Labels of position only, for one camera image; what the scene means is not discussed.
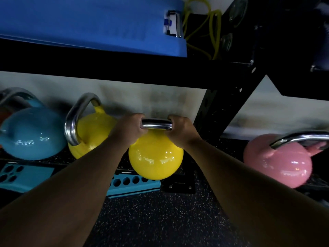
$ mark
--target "yellow kettlebell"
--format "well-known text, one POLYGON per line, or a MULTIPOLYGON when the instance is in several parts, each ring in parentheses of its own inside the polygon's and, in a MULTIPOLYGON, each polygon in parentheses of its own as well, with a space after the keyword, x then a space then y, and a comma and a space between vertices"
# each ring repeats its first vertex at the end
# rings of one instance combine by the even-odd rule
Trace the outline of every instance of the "yellow kettlebell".
POLYGON ((83 94, 68 112, 65 121, 65 137, 72 155, 78 159, 99 146, 109 136, 116 122, 115 118, 105 113, 97 95, 83 94), (89 102, 95 113, 79 119, 89 102))
POLYGON ((171 120, 142 119, 141 128, 148 128, 148 133, 129 147, 129 160, 134 170, 151 180, 174 174, 182 163, 184 151, 164 133, 171 130, 171 120))

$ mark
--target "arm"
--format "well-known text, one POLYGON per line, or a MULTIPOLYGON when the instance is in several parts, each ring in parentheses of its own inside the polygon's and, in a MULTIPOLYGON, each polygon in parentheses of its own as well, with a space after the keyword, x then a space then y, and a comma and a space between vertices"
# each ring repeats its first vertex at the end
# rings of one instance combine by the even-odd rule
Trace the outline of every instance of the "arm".
POLYGON ((83 246, 126 150, 147 130, 124 116, 97 148, 0 211, 0 246, 83 246))
POLYGON ((197 162, 230 220, 253 246, 320 246, 329 212, 307 196, 203 141, 188 118, 170 116, 170 140, 197 162))

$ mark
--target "forearm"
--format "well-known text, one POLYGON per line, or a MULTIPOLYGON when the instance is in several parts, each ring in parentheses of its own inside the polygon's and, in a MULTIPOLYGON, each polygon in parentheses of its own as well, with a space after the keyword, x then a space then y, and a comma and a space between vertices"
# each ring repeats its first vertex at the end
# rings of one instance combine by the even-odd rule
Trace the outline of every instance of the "forearm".
POLYGON ((100 146, 0 211, 6 246, 56 246, 90 232, 112 176, 128 146, 108 138, 100 146))
POLYGON ((306 246, 325 236, 328 212, 313 200, 205 141, 190 144, 186 151, 198 163, 229 218, 254 245, 306 246))

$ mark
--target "hand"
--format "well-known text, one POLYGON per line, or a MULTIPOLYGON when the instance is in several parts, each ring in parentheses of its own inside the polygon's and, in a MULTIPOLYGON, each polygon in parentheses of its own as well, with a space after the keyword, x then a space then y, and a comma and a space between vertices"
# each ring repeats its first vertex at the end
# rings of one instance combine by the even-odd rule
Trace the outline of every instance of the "hand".
POLYGON ((128 147, 134 144, 139 137, 147 133, 147 129, 141 128, 141 121, 144 114, 127 114, 118 120, 116 126, 111 130, 109 138, 126 144, 128 147))
POLYGON ((169 115, 168 119, 172 121, 172 130, 165 133, 176 146, 186 149, 194 141, 202 140, 189 118, 169 115))

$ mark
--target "pink kettlebell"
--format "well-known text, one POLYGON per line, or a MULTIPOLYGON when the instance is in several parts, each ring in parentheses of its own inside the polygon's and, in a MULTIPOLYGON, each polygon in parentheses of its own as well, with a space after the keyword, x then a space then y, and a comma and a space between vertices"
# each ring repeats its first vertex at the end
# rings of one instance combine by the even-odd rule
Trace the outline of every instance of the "pink kettlebell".
POLYGON ((250 141, 244 163, 291 188, 304 184, 312 173, 311 156, 328 147, 329 132, 309 130, 286 135, 264 134, 250 141), (298 142, 320 141, 303 147, 298 142))

